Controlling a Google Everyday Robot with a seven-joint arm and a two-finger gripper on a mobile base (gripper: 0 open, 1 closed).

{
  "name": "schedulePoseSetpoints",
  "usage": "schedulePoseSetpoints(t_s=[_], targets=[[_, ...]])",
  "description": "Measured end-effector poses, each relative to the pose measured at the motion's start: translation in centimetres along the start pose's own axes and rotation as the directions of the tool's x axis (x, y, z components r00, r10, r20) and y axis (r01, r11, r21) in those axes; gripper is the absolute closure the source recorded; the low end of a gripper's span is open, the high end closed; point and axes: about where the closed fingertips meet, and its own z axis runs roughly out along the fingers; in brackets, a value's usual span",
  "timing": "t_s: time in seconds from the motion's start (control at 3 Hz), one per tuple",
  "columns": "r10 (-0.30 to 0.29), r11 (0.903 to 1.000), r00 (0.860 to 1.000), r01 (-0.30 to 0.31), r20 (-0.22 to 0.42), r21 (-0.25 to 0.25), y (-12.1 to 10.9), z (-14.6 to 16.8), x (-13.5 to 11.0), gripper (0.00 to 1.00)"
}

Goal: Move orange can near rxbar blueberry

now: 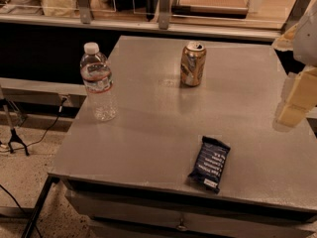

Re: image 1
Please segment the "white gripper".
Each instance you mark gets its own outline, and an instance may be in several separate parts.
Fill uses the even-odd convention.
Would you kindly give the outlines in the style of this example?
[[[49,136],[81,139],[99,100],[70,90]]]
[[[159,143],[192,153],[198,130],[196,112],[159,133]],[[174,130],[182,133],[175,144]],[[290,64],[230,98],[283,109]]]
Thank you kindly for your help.
[[[288,80],[283,105],[277,122],[288,127],[297,126],[317,105],[317,2],[298,22],[272,43],[275,50],[293,50],[296,60],[306,66]]]

